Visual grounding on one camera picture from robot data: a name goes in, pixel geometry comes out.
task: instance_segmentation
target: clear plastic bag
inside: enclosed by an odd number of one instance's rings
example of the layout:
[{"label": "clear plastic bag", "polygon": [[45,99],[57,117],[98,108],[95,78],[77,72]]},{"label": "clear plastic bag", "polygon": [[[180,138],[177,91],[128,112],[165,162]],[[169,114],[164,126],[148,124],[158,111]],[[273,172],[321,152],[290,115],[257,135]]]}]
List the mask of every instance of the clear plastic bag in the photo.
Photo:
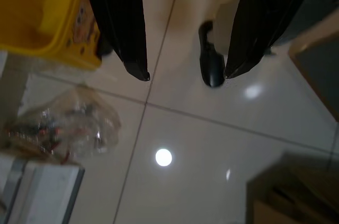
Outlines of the clear plastic bag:
[{"label": "clear plastic bag", "polygon": [[12,143],[60,162],[107,152],[118,143],[117,112],[94,91],[77,87],[5,127]]}]

